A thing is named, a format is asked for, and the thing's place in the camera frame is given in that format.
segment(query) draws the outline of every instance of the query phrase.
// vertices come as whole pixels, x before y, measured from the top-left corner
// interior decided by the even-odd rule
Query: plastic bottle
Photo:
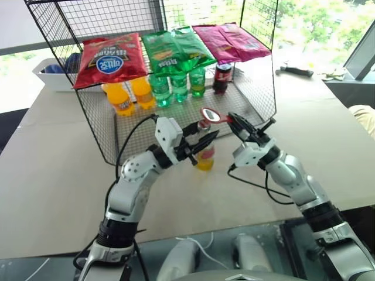
[[[186,74],[171,76],[172,93],[178,102],[183,102],[188,97]]]
[[[189,73],[190,87],[194,98],[202,98],[206,87],[204,86],[206,80],[206,70],[203,67],[198,67]]]
[[[231,79],[232,66],[230,63],[216,65],[215,80],[212,85],[214,94],[224,94]]]
[[[152,95],[155,97],[158,107],[168,107],[172,101],[168,79],[166,77],[156,77],[154,74],[151,74],[149,82],[152,88]]]
[[[201,120],[198,122],[198,139],[204,137],[206,134],[208,134],[211,130],[211,125],[207,123],[205,120]],[[209,171],[212,169],[213,166],[213,156],[215,154],[215,148],[213,146],[213,143],[211,143],[208,147],[204,148],[196,155],[197,160],[197,167],[199,170],[202,171]]]
[[[152,96],[150,84],[148,84],[146,77],[136,78],[130,81],[131,88],[137,99],[137,103],[143,109],[150,109],[155,106],[155,99]]]
[[[134,113],[134,104],[122,83],[103,84],[101,88],[107,93],[107,99],[118,115],[130,116]]]

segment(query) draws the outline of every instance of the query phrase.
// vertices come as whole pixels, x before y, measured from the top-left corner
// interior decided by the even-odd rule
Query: mirror
[[[209,121],[210,123],[218,124],[229,121],[228,116],[220,114],[217,111],[208,107],[203,107],[200,110],[200,113],[202,113],[204,119]]]
[[[218,122],[220,120],[220,115],[210,108],[202,108],[202,115],[210,122]]]

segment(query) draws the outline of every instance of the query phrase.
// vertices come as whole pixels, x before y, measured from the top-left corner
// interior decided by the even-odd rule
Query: bottle cap
[[[204,131],[207,132],[211,129],[211,124],[207,122],[205,119],[200,120],[198,122],[198,131]]]
[[[216,65],[216,68],[220,70],[220,72],[222,73],[226,73],[226,72],[229,72],[232,68],[232,66],[230,65],[230,63],[224,63],[224,64],[217,64]]]

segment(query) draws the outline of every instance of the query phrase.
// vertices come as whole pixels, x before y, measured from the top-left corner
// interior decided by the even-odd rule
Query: pink label
[[[200,158],[202,159],[210,159],[215,154],[215,148],[212,147],[210,149],[205,149],[201,152]]]
[[[215,72],[215,79],[219,81],[229,81],[230,79],[230,72],[221,73],[220,70],[216,70]]]

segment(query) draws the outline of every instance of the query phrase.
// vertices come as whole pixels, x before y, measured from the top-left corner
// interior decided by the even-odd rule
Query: green soda bottle
[[[168,79],[166,77],[156,77],[154,74],[151,74],[149,83],[158,107],[170,106],[172,95],[169,92]]]
[[[194,98],[202,98],[206,87],[204,86],[206,80],[206,70],[203,67],[193,69],[189,73],[190,86]]]
[[[188,97],[186,74],[171,76],[172,92],[178,102],[183,102]]]

